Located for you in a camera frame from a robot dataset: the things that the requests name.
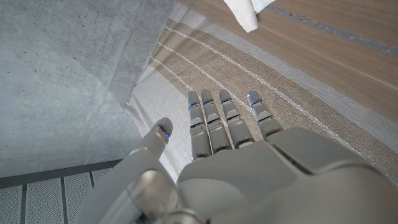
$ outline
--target white stripe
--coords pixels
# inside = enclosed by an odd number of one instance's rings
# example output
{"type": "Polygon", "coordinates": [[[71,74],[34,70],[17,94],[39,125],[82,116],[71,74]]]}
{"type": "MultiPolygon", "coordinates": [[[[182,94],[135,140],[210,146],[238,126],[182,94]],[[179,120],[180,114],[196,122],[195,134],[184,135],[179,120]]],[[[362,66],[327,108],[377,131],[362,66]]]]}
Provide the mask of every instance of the white stripe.
{"type": "MultiPolygon", "coordinates": [[[[328,126],[326,126],[325,124],[323,124],[321,121],[318,120],[318,118],[314,117],[312,114],[310,114],[307,110],[303,109],[300,105],[298,105],[296,102],[294,102],[292,99],[290,99],[288,96],[286,96],[284,93],[282,93],[281,91],[279,91],[277,88],[273,87],[270,83],[266,82],[265,80],[263,80],[262,78],[260,78],[259,76],[257,76],[256,74],[252,73],[252,71],[248,70],[247,68],[245,68],[244,66],[242,66],[241,64],[235,62],[234,60],[232,60],[231,58],[229,58],[228,56],[226,56],[225,54],[222,54],[221,52],[217,51],[216,49],[210,47],[209,45],[193,38],[193,37],[189,37],[177,30],[173,30],[169,27],[165,27],[166,29],[175,32],[176,34],[179,34],[185,38],[191,39],[194,42],[206,47],[208,50],[211,50],[212,52],[218,54],[219,56],[222,56],[224,59],[226,59],[227,61],[231,62],[233,65],[237,66],[238,68],[240,68],[241,70],[245,71],[246,73],[250,74],[253,78],[255,78],[256,80],[258,80],[259,82],[261,82],[262,84],[264,84],[266,87],[270,88],[274,93],[277,93],[281,98],[283,98],[284,100],[286,100],[288,103],[290,103],[292,106],[294,106],[296,109],[298,109],[300,112],[302,112],[305,116],[307,116],[308,118],[310,118],[314,123],[316,123],[317,125],[319,125],[319,127],[322,128],[322,130],[326,131],[333,139],[336,139],[338,142],[340,142],[342,145],[344,145],[345,147],[352,149],[356,152],[358,152],[357,150],[354,149],[354,147],[350,146],[350,144],[348,144],[348,142],[346,142],[344,139],[342,139],[341,137],[339,137],[339,135],[337,135],[335,132],[333,132],[328,126]]],[[[209,77],[210,79],[212,79],[217,85],[221,86],[222,88],[225,88],[222,84],[220,84],[217,80],[215,80],[213,77],[211,77],[208,73],[206,73],[203,69],[201,69],[198,65],[195,65],[193,62],[191,62],[189,59],[187,59],[186,57],[184,57],[183,55],[181,55],[180,53],[174,51],[173,49],[170,49],[169,47],[161,44],[160,42],[158,42],[158,44],[160,44],[161,46],[165,47],[167,50],[170,50],[174,53],[176,53],[178,56],[180,56],[181,58],[183,58],[184,60],[186,60],[188,63],[192,64],[195,68],[199,69],[199,71],[201,71],[202,73],[204,73],[207,77],[209,77]]],[[[243,105],[243,102],[238,99],[238,97],[234,96],[233,97],[237,98],[237,100],[239,101],[239,103],[241,103],[243,105]]]]}

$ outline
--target robot finger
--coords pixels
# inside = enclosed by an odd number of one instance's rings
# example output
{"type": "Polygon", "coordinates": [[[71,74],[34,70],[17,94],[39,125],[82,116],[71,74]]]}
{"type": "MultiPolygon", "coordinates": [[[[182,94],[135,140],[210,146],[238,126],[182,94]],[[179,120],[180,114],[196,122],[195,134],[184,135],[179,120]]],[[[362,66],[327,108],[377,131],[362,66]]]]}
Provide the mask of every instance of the robot finger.
{"type": "Polygon", "coordinates": [[[254,138],[236,108],[235,102],[232,100],[228,90],[220,91],[220,100],[235,149],[253,143],[254,138]]]}
{"type": "Polygon", "coordinates": [[[201,112],[199,97],[194,91],[188,93],[190,113],[190,134],[192,143],[192,161],[211,155],[209,136],[201,112]]]}
{"type": "Polygon", "coordinates": [[[256,91],[250,91],[247,98],[264,140],[271,134],[283,130],[282,126],[274,119],[256,91]]]}

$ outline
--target beige rug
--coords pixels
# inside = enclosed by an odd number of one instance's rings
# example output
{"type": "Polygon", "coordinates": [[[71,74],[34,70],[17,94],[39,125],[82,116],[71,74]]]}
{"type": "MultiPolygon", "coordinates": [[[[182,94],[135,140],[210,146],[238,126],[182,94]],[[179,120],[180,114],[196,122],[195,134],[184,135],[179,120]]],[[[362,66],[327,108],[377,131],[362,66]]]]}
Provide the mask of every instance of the beige rug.
{"type": "Polygon", "coordinates": [[[174,180],[191,156],[186,95],[205,88],[216,100],[223,88],[233,94],[255,139],[261,135],[246,101],[250,90],[262,96],[284,128],[298,126],[331,138],[398,182],[397,124],[180,4],[128,103],[141,134],[163,116],[172,120],[173,135],[160,160],[174,180]]]}

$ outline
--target gray concrete surface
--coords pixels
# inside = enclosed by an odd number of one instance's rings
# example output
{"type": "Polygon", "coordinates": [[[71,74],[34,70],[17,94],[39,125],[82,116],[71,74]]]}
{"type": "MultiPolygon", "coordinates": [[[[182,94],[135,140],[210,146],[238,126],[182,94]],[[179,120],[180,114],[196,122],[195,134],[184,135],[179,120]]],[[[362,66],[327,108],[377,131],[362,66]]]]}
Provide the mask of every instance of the gray concrete surface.
{"type": "Polygon", "coordinates": [[[0,177],[129,153],[124,107],[173,2],[1,2],[0,177]]]}

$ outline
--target wooden floor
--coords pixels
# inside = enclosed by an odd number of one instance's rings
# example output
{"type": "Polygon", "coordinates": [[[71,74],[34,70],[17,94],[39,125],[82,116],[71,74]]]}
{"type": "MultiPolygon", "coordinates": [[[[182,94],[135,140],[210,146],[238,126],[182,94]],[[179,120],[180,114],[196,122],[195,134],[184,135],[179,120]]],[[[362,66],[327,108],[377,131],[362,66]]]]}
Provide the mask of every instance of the wooden floor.
{"type": "MultiPolygon", "coordinates": [[[[223,0],[178,1],[398,123],[397,57],[269,10],[257,15],[259,28],[246,33],[223,0]]],[[[277,0],[274,5],[398,46],[396,1],[277,0]]]]}

